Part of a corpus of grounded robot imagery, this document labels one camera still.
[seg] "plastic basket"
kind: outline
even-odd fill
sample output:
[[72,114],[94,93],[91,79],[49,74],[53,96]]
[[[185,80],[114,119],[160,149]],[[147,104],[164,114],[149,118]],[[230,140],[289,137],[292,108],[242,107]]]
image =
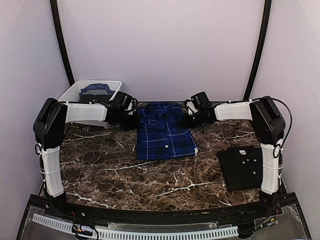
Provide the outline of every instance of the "plastic basket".
[[[70,101],[78,102],[80,100],[79,93],[81,89],[84,89],[90,84],[108,84],[110,90],[114,91],[114,94],[110,100],[114,99],[117,92],[120,91],[122,86],[121,81],[108,81],[108,80],[80,80],[76,81],[69,89],[58,99],[59,101]],[[110,125],[107,122],[96,122],[96,121],[80,121],[78,124],[92,125],[92,126],[101,126],[109,128]]]

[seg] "black metal bar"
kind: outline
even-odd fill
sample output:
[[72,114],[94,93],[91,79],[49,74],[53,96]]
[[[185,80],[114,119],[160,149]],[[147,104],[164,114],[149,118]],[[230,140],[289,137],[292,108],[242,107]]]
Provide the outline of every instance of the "black metal bar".
[[71,65],[69,62],[68,54],[67,54],[66,44],[65,44],[64,35],[62,32],[60,17],[59,17],[57,0],[50,0],[50,4],[51,4],[51,12],[52,12],[56,38],[58,40],[65,73],[68,78],[69,84],[71,86],[75,83],[75,79],[71,70]]
[[265,0],[264,2],[264,9],[263,9],[263,16],[262,16],[262,23],[260,28],[260,34],[259,34],[259,40],[258,44],[256,46],[255,56],[252,64],[252,69],[250,73],[250,77],[245,89],[243,100],[248,100],[250,98],[252,89],[255,84],[259,63],[262,55],[262,51],[264,49],[266,34],[267,34],[267,28],[268,28],[268,22],[269,22],[269,16],[270,16],[270,10],[271,10],[271,2],[272,0]]
[[[300,203],[296,194],[284,194],[281,200],[281,206],[290,206],[295,204],[297,206],[304,231],[307,239],[311,239],[310,232],[302,212]],[[30,206],[41,208],[50,216],[61,217],[51,208],[46,198],[36,195],[31,195],[23,215],[17,240],[20,240],[23,227],[26,222],[26,217]],[[218,222],[219,226],[233,225],[238,226],[239,229],[248,229],[252,227],[253,221],[261,216],[256,213],[239,214],[239,211],[253,210],[259,207],[258,202],[246,203],[238,206],[228,206],[220,208],[210,208],[201,210],[184,210],[184,211],[134,211],[134,210],[117,210],[101,207],[83,206],[73,203],[66,203],[67,209],[73,211],[76,216],[90,222],[94,225],[108,226],[109,223],[123,223],[123,224],[141,224],[141,225],[181,225],[181,224],[196,224],[196,223],[212,223]],[[81,217],[81,213],[85,212],[85,217]]]

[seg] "blue plaid shirt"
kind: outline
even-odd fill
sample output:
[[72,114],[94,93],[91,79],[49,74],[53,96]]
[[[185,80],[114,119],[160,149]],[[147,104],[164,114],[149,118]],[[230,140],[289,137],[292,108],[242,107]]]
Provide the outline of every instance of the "blue plaid shirt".
[[191,132],[183,127],[184,113],[179,104],[152,102],[138,108],[137,113],[141,123],[137,129],[137,160],[166,160],[197,154]]

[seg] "marble surface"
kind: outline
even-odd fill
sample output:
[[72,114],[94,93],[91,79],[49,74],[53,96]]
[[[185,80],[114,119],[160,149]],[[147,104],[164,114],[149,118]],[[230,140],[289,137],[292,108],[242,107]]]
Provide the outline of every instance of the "marble surface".
[[259,200],[259,189],[228,192],[218,151],[259,146],[248,121],[220,121],[192,129],[196,157],[137,161],[136,130],[72,124],[61,145],[61,177],[68,202],[120,210],[219,208]]

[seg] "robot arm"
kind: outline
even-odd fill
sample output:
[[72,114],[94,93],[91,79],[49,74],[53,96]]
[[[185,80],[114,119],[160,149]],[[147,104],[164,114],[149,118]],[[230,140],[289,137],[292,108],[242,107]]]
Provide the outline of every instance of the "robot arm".
[[65,137],[65,126],[73,122],[119,123],[121,129],[130,130],[139,124],[138,115],[126,109],[132,97],[118,92],[108,103],[59,102],[48,98],[36,118],[33,131],[37,141],[36,153],[41,155],[40,169],[48,194],[54,198],[64,193],[61,181],[59,152]]
[[276,193],[280,186],[285,120],[274,101],[266,96],[259,100],[227,102],[211,106],[205,92],[191,97],[187,103],[191,110],[185,116],[187,128],[223,120],[249,120],[261,144],[263,178],[261,191],[268,195]]

